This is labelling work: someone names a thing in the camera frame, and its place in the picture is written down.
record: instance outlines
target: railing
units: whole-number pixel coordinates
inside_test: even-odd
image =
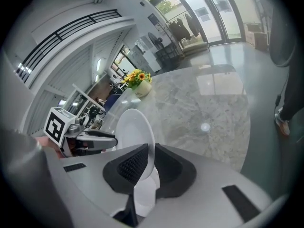
[[[38,63],[61,41],[90,25],[118,17],[121,17],[121,15],[116,9],[112,9],[89,14],[66,24],[41,41],[26,57],[22,64],[19,64],[16,73],[25,83]]]

